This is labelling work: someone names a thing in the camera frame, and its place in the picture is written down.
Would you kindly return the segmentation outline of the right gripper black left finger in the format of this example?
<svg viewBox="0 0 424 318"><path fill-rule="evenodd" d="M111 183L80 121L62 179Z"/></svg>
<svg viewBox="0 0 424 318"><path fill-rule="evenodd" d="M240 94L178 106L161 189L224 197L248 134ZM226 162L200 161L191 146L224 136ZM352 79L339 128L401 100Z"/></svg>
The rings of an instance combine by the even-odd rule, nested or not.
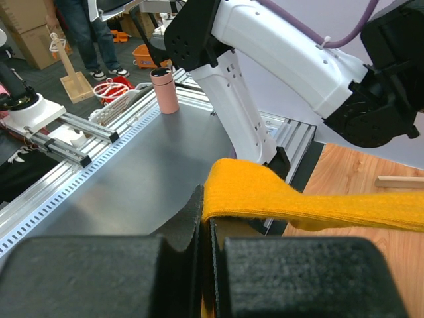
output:
<svg viewBox="0 0 424 318"><path fill-rule="evenodd" d="M2 317L199 317L203 187L149 235L32 237L1 269Z"/></svg>

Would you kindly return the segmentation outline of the mustard yellow sock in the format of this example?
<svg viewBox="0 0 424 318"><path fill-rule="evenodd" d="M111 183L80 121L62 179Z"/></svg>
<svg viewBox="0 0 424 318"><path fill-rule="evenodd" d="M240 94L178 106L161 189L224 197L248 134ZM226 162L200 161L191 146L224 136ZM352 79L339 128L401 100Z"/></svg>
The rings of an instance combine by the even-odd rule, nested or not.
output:
<svg viewBox="0 0 424 318"><path fill-rule="evenodd" d="M282 219L304 231L373 227L423 231L423 193L306 195L271 169L224 158L212 166L202 221L212 218Z"/></svg>

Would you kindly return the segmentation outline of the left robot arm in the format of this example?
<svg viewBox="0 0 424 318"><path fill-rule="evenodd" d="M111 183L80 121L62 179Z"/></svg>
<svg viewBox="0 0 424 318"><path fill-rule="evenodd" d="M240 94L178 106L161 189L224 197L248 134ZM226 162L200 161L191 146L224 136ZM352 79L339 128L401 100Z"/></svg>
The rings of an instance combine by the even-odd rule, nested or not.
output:
<svg viewBox="0 0 424 318"><path fill-rule="evenodd" d="M238 159L285 178L276 144L240 69L243 53L295 91L350 145L375 149L416 139L423 111L423 2L369 4L354 34L370 63L343 52L271 1L189 1L165 31L171 61L212 104Z"/></svg>

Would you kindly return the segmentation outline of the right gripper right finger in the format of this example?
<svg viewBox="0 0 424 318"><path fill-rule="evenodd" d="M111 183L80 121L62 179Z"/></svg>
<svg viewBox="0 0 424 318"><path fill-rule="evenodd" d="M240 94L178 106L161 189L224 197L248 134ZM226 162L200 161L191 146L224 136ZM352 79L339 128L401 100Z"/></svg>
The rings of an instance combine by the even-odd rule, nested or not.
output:
<svg viewBox="0 0 424 318"><path fill-rule="evenodd" d="M406 317L384 255L360 237L220 237L208 224L216 317Z"/></svg>

